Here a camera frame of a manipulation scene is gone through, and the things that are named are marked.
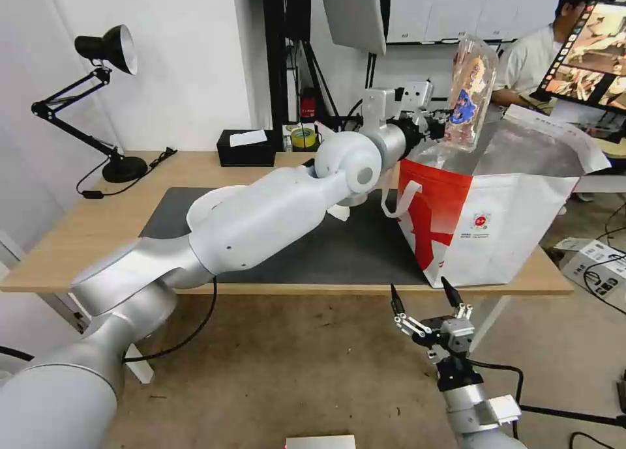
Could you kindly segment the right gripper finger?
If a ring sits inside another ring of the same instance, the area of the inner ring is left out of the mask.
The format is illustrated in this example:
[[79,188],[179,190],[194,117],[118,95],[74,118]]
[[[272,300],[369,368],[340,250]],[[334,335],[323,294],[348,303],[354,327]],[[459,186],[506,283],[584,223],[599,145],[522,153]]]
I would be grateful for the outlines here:
[[393,283],[390,284],[391,308],[396,327],[418,345],[432,345],[433,331],[406,313],[402,299]]
[[464,302],[458,290],[443,276],[441,277],[441,283],[447,300],[454,310],[454,317],[457,319],[470,319],[473,306]]

